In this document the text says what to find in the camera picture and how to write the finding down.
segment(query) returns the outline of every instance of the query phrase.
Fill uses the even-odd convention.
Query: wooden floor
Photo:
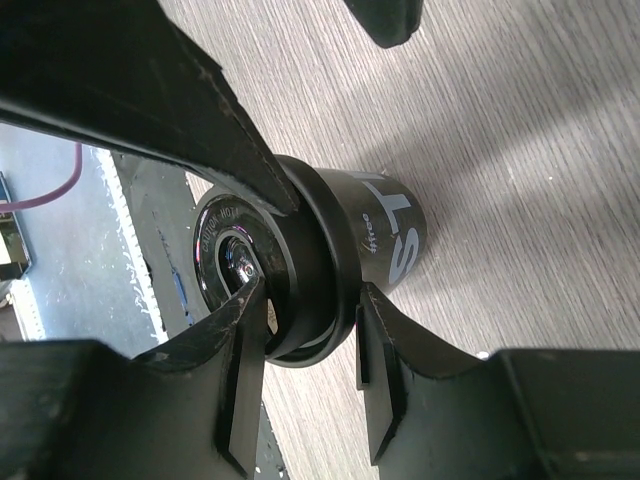
[[[429,254],[393,295],[413,318],[473,353],[640,347],[640,2],[425,0],[384,51],[339,0],[164,1],[275,152],[418,195]],[[353,339],[267,369],[294,480],[377,477],[354,381]]]

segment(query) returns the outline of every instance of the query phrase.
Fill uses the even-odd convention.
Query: purple cable
[[[45,193],[39,197],[30,198],[29,200],[22,200],[19,202],[10,202],[0,204],[0,213],[11,213],[16,212],[18,210],[25,210],[27,208],[34,208],[44,205],[49,202],[53,202],[57,200],[69,190],[71,190],[78,180],[80,180],[80,174],[82,173],[82,145],[80,143],[76,143],[76,161],[73,167],[73,173],[69,180],[64,182],[55,190],[50,191],[49,193]]]

